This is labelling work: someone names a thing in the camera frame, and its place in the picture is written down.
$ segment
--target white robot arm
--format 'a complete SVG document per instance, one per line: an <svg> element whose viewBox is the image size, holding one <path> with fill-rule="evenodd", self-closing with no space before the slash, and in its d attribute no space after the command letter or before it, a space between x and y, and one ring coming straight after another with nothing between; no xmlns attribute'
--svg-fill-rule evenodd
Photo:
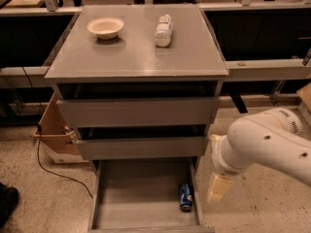
<svg viewBox="0 0 311 233"><path fill-rule="evenodd" d="M299 118L284 108L239 118L227 135L211 136L214 173L230 177L258 163L311 186L311 142L301 132Z"/></svg>

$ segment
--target white bottle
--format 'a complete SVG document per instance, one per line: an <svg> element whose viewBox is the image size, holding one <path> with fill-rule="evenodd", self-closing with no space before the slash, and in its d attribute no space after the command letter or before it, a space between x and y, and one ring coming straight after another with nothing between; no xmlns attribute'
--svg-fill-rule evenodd
<svg viewBox="0 0 311 233"><path fill-rule="evenodd" d="M155 31L155 44L158 47L167 47L171 42L173 20L170 15L160 17Z"/></svg>

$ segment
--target white bowl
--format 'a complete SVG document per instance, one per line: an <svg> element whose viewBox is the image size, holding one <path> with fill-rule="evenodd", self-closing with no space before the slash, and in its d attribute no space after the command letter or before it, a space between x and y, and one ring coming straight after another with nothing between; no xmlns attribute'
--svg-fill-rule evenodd
<svg viewBox="0 0 311 233"><path fill-rule="evenodd" d="M124 22L119 18L101 17L90 21L86 28L99 39L110 40L118 36L123 26Z"/></svg>

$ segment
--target floor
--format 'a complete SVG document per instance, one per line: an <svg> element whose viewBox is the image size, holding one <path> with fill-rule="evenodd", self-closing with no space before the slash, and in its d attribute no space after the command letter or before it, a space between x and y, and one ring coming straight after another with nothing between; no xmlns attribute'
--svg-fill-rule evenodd
<svg viewBox="0 0 311 233"><path fill-rule="evenodd" d="M252 108L249 114L265 109ZM210 132L224 135L239 117L235 109L220 109ZM0 233L86 232L91 198L80 184L40 168L34 131L34 126L0 128L0 182L20 193L17 208ZM304 131L311 140L305 122ZM48 170L75 178L93 191L95 177L87 163L55 164L43 146L40 159ZM206 226L217 233L311 232L310 187L255 164L236 179L222 202L210 204L206 196L209 163L206 154L197 173Z"/></svg>

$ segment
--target gray countertop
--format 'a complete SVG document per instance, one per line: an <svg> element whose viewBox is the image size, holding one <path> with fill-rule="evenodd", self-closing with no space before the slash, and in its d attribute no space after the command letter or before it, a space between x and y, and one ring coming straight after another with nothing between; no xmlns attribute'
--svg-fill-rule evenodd
<svg viewBox="0 0 311 233"><path fill-rule="evenodd" d="M169 47L155 45L159 17L173 18ZM101 41L87 31L98 17L124 21L119 37ZM228 74L204 18L195 5L85 7L46 78L73 82L128 78L216 78Z"/></svg>

